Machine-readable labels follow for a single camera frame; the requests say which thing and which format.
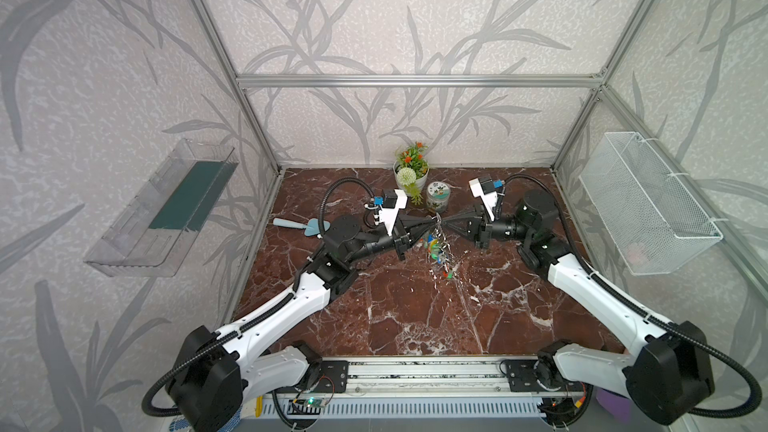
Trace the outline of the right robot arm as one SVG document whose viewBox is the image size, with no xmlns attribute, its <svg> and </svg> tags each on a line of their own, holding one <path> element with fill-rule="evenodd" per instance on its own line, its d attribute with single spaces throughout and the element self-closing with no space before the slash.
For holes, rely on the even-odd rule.
<svg viewBox="0 0 768 432">
<path fill-rule="evenodd" d="M 675 335 L 651 322 L 651 311 L 583 263 L 577 249 L 553 231 L 562 217 L 545 190 L 529 190 L 511 215 L 488 212 L 487 194 L 473 210 L 444 225 L 485 248 L 493 240 L 514 241 L 523 263 L 566 292 L 597 318 L 624 347 L 622 353 L 590 349 L 561 339 L 538 353 L 540 382 L 558 388 L 582 382 L 630 399 L 648 418 L 669 425 L 710 397 L 715 384 L 706 338 L 690 322 Z"/>
</svg>

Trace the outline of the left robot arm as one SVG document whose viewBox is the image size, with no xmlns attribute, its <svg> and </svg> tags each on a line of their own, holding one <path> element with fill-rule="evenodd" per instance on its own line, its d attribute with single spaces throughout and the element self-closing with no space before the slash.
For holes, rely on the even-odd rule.
<svg viewBox="0 0 768 432">
<path fill-rule="evenodd" d="M 365 230 L 352 215 L 338 217 L 276 297 L 215 331 L 200 326 L 190 332 L 172 369 L 145 394 L 143 412 L 183 416 L 195 431 L 217 431 L 245 400 L 298 384 L 319 356 L 302 346 L 269 354 L 269 347 L 343 295 L 359 276 L 357 262 L 389 251 L 404 256 L 434 224 L 403 216 L 392 230 L 383 224 Z"/>
</svg>

